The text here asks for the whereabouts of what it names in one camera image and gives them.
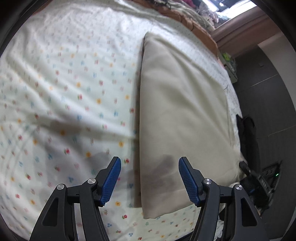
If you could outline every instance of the bed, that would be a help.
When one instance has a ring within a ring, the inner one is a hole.
[[[139,88],[147,32],[221,85],[240,149],[241,111],[227,72],[182,23],[132,1],[53,0],[26,21],[0,59],[0,212],[16,234],[29,239],[59,183],[95,177],[113,156],[121,158],[122,171],[100,209],[110,240],[176,240],[194,228],[194,205],[143,219]],[[79,215],[76,226],[83,240]],[[216,237],[222,227],[218,221]]]

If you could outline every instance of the metal screw head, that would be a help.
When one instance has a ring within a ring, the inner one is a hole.
[[[90,179],[87,180],[87,182],[88,182],[89,184],[94,184],[94,183],[96,182],[96,179],[94,179],[94,178],[90,178]]]
[[[235,184],[235,188],[236,188],[237,190],[242,190],[242,185],[240,185],[240,184]]]
[[[64,189],[64,184],[59,184],[59,185],[57,185],[57,190],[62,190],[62,189]]]
[[[212,184],[212,180],[209,178],[206,178],[206,179],[204,179],[204,183],[210,185],[210,184]]]

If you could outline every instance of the blue gripper pad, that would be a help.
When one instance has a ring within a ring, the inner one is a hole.
[[[112,195],[112,192],[114,190],[115,184],[117,182],[118,176],[121,171],[121,160],[118,157],[116,157],[116,160],[113,166],[110,167],[110,165],[112,164],[112,161],[109,164],[109,166],[106,168],[106,170],[108,170],[109,168],[111,168],[111,170],[109,171],[109,174],[105,179],[105,182],[102,187],[102,195],[99,200],[102,206],[104,206],[106,202],[110,200],[110,197]]]
[[[179,159],[179,172],[183,180],[183,183],[185,185],[190,201],[193,202],[196,206],[198,206],[200,202],[198,198],[198,188],[188,170],[187,165],[185,164],[182,158]]]

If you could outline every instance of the bed sheet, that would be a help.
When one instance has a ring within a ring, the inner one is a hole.
[[[194,228],[194,205],[142,217],[139,76],[148,31],[223,86],[239,149],[235,115],[241,112],[230,79],[190,30],[130,1],[54,0],[26,21],[0,59],[0,212],[15,233],[29,239],[56,185],[95,177],[113,156],[121,158],[122,171],[100,208],[110,240],[175,240]]]

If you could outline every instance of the pillowcase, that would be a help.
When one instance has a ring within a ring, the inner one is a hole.
[[[161,37],[147,33],[140,87],[140,179],[144,218],[191,205],[178,170],[186,156],[205,178],[239,181],[240,153],[222,87]]]

